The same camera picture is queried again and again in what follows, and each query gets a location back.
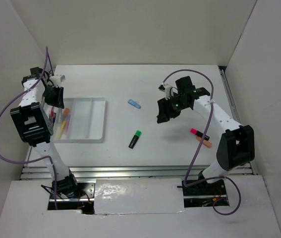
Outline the red gel pen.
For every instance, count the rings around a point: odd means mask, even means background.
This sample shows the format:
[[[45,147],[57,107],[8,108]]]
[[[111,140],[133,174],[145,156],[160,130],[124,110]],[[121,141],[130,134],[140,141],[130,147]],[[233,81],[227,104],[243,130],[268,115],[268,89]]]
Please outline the red gel pen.
[[[54,107],[51,107],[51,110],[50,110],[50,121],[53,122],[54,118],[55,118]]]

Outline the mint L-point highlighter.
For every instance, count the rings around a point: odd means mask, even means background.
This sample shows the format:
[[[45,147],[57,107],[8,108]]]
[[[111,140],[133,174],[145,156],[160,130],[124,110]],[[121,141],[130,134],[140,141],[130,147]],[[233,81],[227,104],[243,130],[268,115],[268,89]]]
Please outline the mint L-point highlighter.
[[[61,121],[62,113],[63,113],[63,109],[58,108],[57,115],[56,115],[56,123],[59,123]]]

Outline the orange cap clear highlighter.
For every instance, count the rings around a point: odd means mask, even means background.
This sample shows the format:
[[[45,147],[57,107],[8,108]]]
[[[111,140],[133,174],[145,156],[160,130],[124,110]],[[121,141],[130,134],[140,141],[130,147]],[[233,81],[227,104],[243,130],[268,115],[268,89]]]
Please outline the orange cap clear highlighter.
[[[65,109],[63,110],[61,119],[62,119],[62,120],[66,120],[66,117],[68,116],[69,112],[70,112],[70,108],[65,108]]]

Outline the pink pastel highlighter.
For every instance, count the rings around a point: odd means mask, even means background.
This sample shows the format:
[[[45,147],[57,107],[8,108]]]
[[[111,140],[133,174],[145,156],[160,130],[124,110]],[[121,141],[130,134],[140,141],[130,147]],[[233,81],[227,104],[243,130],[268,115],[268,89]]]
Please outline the pink pastel highlighter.
[[[65,127],[64,127],[64,131],[67,132],[68,131],[68,127],[69,127],[69,122],[70,122],[70,117],[71,115],[68,115],[65,121]]]

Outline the yellow pastel highlighter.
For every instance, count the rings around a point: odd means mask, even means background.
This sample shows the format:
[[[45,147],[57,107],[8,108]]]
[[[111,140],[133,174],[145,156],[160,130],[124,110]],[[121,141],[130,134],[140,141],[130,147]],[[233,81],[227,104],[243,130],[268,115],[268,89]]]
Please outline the yellow pastel highlighter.
[[[60,124],[60,127],[57,131],[57,134],[56,134],[56,139],[61,139],[62,135],[63,135],[63,131],[64,131],[64,128],[65,128],[65,125],[66,125],[66,121],[64,120],[61,124]]]

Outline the pink cap black highlighter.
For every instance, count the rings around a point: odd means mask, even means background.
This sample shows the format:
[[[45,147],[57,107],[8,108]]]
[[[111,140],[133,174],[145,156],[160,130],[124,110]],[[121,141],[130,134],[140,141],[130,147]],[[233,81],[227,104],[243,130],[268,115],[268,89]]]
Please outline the pink cap black highlighter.
[[[190,132],[198,137],[202,137],[203,136],[203,133],[200,132],[199,130],[197,129],[194,129],[194,128],[191,128]],[[209,136],[205,135],[205,140],[208,141],[210,139]]]

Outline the green cap black highlighter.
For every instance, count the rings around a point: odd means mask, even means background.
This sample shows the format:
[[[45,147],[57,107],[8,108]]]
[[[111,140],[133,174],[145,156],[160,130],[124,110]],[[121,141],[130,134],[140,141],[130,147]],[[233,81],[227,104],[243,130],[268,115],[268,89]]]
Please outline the green cap black highlighter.
[[[132,138],[132,140],[130,141],[128,148],[133,149],[135,144],[137,143],[138,139],[140,138],[142,132],[137,130]]]

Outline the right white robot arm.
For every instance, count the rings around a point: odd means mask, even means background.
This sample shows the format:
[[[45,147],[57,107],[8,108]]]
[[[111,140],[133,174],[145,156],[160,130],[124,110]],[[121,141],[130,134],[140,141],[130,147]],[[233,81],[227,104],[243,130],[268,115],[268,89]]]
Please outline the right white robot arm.
[[[158,100],[157,122],[167,122],[179,116],[182,110],[190,108],[217,132],[220,142],[216,159],[199,174],[201,180],[198,182],[199,191],[210,194],[215,189],[215,182],[222,176],[254,160],[254,130],[251,126],[242,126],[232,119],[211,99],[211,94],[204,87],[196,88],[189,76],[180,78],[175,83],[177,92],[173,92],[172,86],[168,84],[159,86],[165,97]]]

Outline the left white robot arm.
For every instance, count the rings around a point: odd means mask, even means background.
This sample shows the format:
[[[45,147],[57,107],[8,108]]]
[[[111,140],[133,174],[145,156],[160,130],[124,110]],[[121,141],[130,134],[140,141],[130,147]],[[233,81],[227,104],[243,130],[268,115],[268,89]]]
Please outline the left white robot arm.
[[[20,104],[10,110],[10,116],[21,140],[44,158],[52,176],[53,191],[57,196],[75,198],[80,186],[53,143],[53,117],[44,110],[45,105],[64,109],[61,83],[65,77],[50,75],[39,67],[31,68],[30,73],[22,79],[25,95]]]

